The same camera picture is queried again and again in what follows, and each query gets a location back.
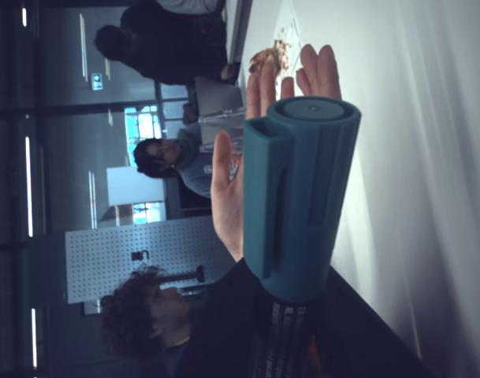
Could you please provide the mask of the person's left hand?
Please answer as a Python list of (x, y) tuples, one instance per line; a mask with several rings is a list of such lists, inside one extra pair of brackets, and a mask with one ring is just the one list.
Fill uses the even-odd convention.
[[(260, 73), (250, 75), (247, 84), (247, 118), (264, 117), (276, 101), (276, 72), (273, 62)], [(229, 134), (220, 131), (214, 141), (211, 182), (211, 207), (214, 229), (233, 260), (244, 257), (244, 164), (240, 163), (234, 178), (229, 163), (233, 145)]]

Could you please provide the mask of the person's right hand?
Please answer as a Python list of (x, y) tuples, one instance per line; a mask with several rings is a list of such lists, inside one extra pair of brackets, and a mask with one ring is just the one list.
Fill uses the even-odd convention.
[(342, 99), (337, 61), (330, 45), (317, 53), (307, 44), (301, 50), (300, 60), (302, 68), (296, 73), (296, 83), (303, 95)]

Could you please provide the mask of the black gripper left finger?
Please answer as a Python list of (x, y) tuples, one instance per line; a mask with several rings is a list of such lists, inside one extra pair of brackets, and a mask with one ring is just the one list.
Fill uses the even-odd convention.
[(269, 377), (272, 296), (244, 259), (210, 289), (176, 377)]

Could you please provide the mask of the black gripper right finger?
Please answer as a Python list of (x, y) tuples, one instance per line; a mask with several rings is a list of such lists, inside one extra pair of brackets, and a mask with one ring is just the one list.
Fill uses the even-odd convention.
[(335, 269), (319, 299), (315, 341), (329, 377), (433, 376)]

